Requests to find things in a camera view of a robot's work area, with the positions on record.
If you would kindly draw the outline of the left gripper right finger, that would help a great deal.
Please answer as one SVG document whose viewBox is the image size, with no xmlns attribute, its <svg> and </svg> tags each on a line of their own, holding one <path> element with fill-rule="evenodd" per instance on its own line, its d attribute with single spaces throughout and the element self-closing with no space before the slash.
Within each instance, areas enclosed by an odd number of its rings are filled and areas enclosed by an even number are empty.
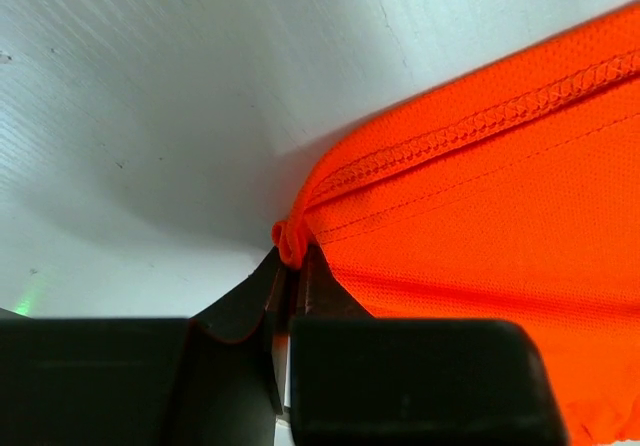
<svg viewBox="0 0 640 446">
<path fill-rule="evenodd" d="M 495 319 L 377 319 L 317 248 L 290 329 L 298 445 L 565 445 L 538 348 Z"/>
</svg>

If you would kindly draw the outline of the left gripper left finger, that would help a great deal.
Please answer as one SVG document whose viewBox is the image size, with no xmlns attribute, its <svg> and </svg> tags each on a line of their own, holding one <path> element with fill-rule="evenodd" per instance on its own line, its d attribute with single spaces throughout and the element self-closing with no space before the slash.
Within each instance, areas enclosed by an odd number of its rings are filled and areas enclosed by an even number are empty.
<svg viewBox="0 0 640 446">
<path fill-rule="evenodd" d="M 190 318 L 1 314 L 5 445 L 270 445 L 283 269 L 271 251 Z"/>
</svg>

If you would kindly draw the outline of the orange shorts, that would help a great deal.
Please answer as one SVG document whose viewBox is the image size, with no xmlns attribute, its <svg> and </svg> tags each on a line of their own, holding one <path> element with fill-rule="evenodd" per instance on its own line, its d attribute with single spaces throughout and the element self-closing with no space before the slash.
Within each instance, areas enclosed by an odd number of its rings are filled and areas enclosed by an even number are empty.
<svg viewBox="0 0 640 446">
<path fill-rule="evenodd" d="M 360 127 L 272 238 L 375 316 L 520 324 L 573 444 L 637 439 L 638 3 Z"/>
</svg>

